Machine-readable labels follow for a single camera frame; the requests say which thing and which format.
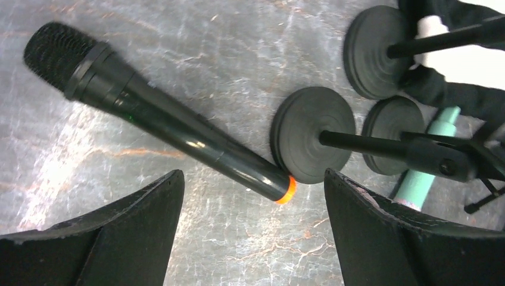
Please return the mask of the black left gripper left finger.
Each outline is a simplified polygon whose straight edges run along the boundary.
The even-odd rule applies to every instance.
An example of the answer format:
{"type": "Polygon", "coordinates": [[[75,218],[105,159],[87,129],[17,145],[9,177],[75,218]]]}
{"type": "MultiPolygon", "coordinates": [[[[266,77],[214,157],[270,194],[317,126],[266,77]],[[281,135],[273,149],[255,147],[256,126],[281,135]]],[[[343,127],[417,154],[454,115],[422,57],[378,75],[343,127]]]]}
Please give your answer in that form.
{"type": "Polygon", "coordinates": [[[2,285],[163,285],[185,178],[173,170],[87,214],[1,236],[2,285]]]}

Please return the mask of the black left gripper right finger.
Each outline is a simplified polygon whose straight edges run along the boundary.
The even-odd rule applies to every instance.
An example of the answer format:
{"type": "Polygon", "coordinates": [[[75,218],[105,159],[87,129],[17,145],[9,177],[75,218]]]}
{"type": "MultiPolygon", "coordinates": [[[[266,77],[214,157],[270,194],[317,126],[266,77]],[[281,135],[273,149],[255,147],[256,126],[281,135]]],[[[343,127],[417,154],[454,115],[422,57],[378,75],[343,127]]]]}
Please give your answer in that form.
{"type": "Polygon", "coordinates": [[[345,285],[503,285],[504,233],[430,216],[327,169],[345,285]]]}

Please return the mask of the black microphone orange end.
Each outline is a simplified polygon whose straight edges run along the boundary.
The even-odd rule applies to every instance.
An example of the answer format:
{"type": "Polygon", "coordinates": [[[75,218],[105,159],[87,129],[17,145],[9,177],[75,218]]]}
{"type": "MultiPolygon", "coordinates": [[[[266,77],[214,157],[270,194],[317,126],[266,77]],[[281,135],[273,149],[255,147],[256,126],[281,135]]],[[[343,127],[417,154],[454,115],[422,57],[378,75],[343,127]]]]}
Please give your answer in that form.
{"type": "Polygon", "coordinates": [[[52,21],[29,39],[25,65],[70,101],[119,117],[278,204],[296,181],[155,87],[106,42],[52,21]]]}

